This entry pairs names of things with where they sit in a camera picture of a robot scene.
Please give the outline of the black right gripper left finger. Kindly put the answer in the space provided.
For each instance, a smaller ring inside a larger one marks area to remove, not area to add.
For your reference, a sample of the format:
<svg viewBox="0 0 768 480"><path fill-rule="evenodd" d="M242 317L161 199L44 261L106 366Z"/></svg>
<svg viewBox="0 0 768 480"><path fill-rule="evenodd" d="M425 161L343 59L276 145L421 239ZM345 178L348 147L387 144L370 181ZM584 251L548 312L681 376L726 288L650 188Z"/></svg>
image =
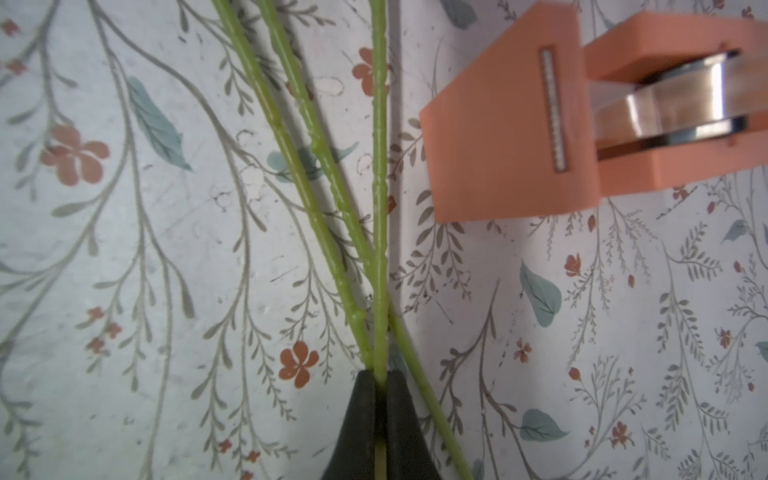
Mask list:
<svg viewBox="0 0 768 480"><path fill-rule="evenodd" d="M322 480L373 480L378 391L373 374L358 373L336 446Z"/></svg>

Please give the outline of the pink artificial rose stem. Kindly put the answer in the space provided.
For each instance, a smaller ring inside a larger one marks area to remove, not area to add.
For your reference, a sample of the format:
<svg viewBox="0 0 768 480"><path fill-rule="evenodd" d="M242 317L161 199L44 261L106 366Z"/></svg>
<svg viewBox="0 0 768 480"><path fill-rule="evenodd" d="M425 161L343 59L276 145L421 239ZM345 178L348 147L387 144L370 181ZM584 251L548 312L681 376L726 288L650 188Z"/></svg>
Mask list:
<svg viewBox="0 0 768 480"><path fill-rule="evenodd" d="M346 187L346 183L336 167L328 136L326 135L326 128L318 109L310 99L301 63L291 50L286 29L280 21L275 4L271 1L259 1L257 5L268 27L273 48L286 70L293 96L298 104L299 113L304 120L310 137L310 150L317 157L322 171L330 182L333 200L342 214L342 219L363 263L365 273L371 282L373 277L373 244L368 242L365 234L362 232L359 221L356 219L356 210L352 205L349 189ZM471 468L427 379L405 323L398 315L390 299L388 324L389 331L393 334L408 371L430 413L434 429L439 433L458 476L461 479L470 479L472 477Z"/></svg>

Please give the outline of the clear tape roll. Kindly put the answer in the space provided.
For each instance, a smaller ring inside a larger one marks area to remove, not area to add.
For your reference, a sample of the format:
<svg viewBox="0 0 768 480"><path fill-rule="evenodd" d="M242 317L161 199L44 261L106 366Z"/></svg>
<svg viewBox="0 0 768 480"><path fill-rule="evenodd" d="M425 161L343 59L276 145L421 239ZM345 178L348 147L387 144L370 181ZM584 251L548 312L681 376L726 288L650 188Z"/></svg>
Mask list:
<svg viewBox="0 0 768 480"><path fill-rule="evenodd" d="M726 51L640 84L612 87L611 97L593 101L601 160L760 131L767 115L767 53Z"/></svg>

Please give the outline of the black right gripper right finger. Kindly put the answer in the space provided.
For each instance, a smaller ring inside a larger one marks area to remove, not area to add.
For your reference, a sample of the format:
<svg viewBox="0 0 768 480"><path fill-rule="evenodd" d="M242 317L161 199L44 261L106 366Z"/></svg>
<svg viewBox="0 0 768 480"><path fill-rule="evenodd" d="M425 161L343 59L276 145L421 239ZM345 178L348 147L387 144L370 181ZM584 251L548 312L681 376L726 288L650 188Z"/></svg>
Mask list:
<svg viewBox="0 0 768 480"><path fill-rule="evenodd" d="M422 435L405 375L388 372L385 393L387 475L390 480L441 480Z"/></svg>

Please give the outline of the cream artificial rose stem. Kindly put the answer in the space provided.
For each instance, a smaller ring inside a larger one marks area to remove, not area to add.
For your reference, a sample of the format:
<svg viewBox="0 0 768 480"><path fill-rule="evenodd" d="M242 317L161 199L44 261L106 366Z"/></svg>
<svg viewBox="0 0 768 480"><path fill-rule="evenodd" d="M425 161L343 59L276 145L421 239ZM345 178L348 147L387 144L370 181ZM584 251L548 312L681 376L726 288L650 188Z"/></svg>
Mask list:
<svg viewBox="0 0 768 480"><path fill-rule="evenodd" d="M373 357L365 327L365 311L358 307L355 302L353 290L346 277L339 251L325 223L310 183L306 178L298 151L285 125L271 87L258 65L245 32L230 3L227 1L216 1L214 6L222 22L223 30L231 40L234 51L243 65L246 78L254 89L264 116L272 129L277 145L286 162L288 171L296 185L310 226L316 235L317 242L337 287L346 320L360 351L363 366L371 370L373 368Z"/></svg>

